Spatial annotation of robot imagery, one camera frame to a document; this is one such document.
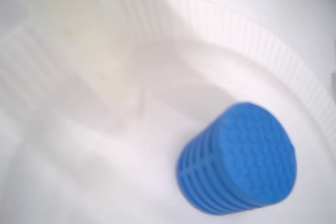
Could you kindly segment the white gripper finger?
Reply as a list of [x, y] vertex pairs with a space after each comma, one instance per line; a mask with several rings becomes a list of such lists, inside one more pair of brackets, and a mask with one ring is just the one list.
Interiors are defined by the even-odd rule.
[[76, 117], [92, 128], [120, 133], [141, 111], [134, 72], [133, 34], [121, 0], [27, 0], [34, 25], [24, 41], [26, 67], [36, 81], [56, 88]]

